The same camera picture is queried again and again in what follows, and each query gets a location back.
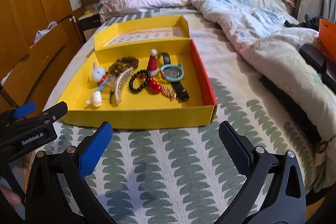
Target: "patterned bedspread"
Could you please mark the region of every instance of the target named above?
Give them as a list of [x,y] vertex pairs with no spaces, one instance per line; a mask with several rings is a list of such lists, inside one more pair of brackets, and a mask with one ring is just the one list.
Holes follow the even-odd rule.
[[[135,18],[180,14],[189,22],[205,69],[218,101],[214,122],[206,127],[170,130],[121,131],[114,128],[88,185],[117,223],[212,224],[224,212],[245,181],[218,137],[219,124],[228,120],[240,135],[268,152],[293,150],[299,160],[306,190],[315,180],[313,155],[303,134],[272,94],[259,84],[260,74],[236,53],[220,27],[205,20],[194,8],[155,9],[143,14],[115,17],[108,25]],[[70,63],[51,94],[46,108],[54,105],[71,77],[93,51],[91,38]],[[77,146],[94,128],[56,122],[58,139],[47,153]],[[79,209],[64,177],[64,192],[75,212]],[[253,211],[265,198],[267,178]]]

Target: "black bead bracelet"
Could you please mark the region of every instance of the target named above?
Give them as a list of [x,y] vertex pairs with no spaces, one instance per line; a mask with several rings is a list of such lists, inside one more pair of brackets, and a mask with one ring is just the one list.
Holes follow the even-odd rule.
[[[141,84],[137,89],[135,89],[133,87],[133,82],[139,75],[141,75],[143,73],[146,75],[145,82],[143,82],[143,84]],[[151,77],[151,75],[150,75],[148,70],[139,70],[135,75],[132,76],[132,78],[129,81],[129,89],[131,90],[131,92],[139,93],[141,90],[143,90],[145,88],[145,86],[148,84],[150,77]]]

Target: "red santa hat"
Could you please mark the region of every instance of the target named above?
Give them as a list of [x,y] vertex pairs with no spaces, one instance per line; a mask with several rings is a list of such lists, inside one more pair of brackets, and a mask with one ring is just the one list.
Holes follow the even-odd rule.
[[156,60],[157,51],[155,49],[151,50],[151,56],[149,57],[147,70],[149,70],[151,76],[157,75],[158,73],[158,62]]

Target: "watch face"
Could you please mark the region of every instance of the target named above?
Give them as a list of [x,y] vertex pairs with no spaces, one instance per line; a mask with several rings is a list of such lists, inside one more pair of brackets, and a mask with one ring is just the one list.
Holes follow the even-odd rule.
[[172,78],[178,78],[178,76],[180,75],[180,72],[177,69],[168,68],[168,69],[165,69],[163,71],[163,74],[164,74],[165,77],[169,76],[169,77],[172,77]]

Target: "yellow box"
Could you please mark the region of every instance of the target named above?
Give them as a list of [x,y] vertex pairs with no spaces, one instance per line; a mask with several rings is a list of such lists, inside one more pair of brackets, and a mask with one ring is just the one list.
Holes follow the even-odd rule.
[[[106,46],[106,43],[119,34],[171,27],[181,29],[178,37]],[[95,52],[76,73],[59,99],[68,105],[68,113],[63,117],[64,122],[98,127],[103,121],[107,121],[114,128],[120,129],[198,127],[212,122],[217,110],[216,98],[194,42],[190,40],[188,22],[182,16],[163,16],[114,24],[95,35],[94,40]],[[108,87],[102,91],[101,107],[96,108],[86,104],[97,89],[97,83],[91,78],[94,61],[98,66],[108,70],[118,58],[135,56],[139,59],[137,70],[146,69],[153,48],[157,52],[167,52],[172,64],[183,64],[185,77],[181,83],[189,93],[189,100],[183,103],[179,103],[177,99],[170,101],[161,94],[154,94],[149,88],[133,94],[127,82],[119,105],[110,104]],[[158,66],[162,65],[162,58],[158,59]],[[159,75],[154,79],[161,85],[171,87],[170,83]]]

